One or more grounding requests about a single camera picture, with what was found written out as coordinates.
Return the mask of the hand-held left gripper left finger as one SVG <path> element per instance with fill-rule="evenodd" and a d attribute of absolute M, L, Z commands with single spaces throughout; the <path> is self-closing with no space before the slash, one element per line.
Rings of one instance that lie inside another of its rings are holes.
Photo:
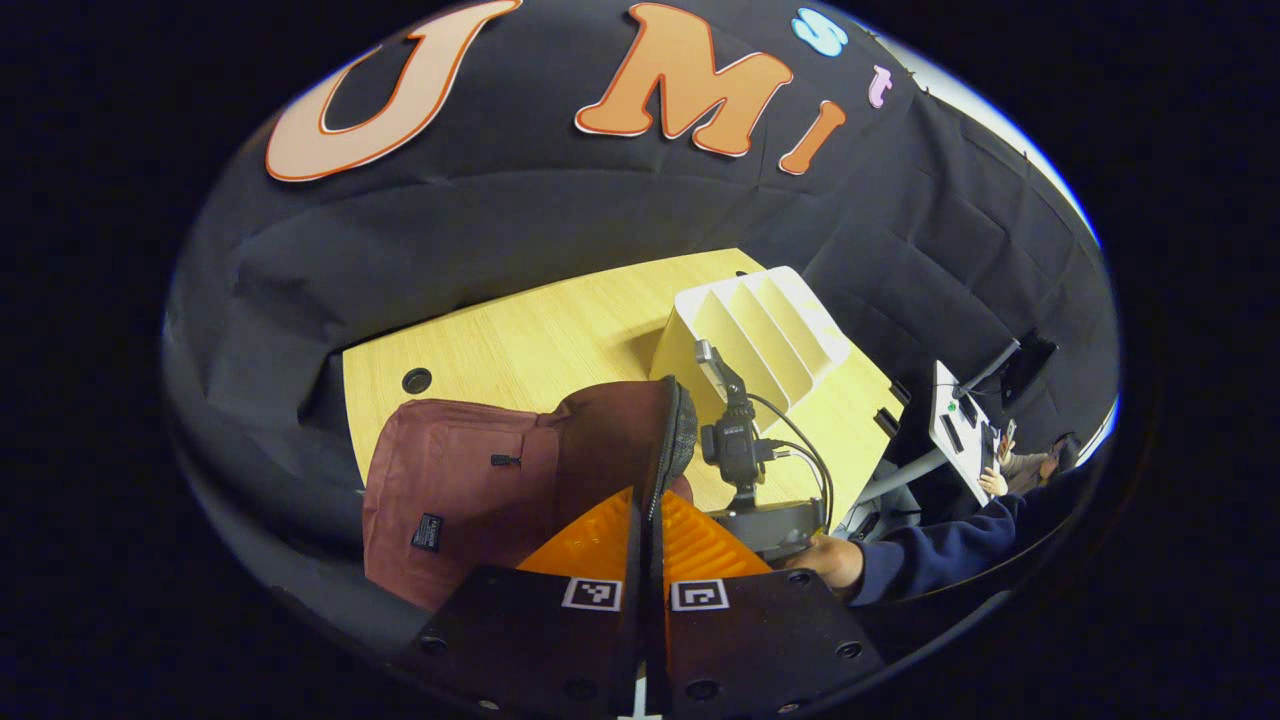
<path fill-rule="evenodd" d="M 401 651 L 401 675 L 480 716 L 627 714 L 640 660 L 634 511 L 622 489 L 525 565 L 475 568 Z"/>

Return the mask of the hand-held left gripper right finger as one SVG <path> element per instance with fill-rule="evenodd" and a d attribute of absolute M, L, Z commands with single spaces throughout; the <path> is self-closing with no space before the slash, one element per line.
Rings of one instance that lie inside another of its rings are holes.
<path fill-rule="evenodd" d="M 652 697 L 666 716 L 810 716 L 884 669 L 813 570 L 768 568 L 673 491 L 659 529 Z"/>

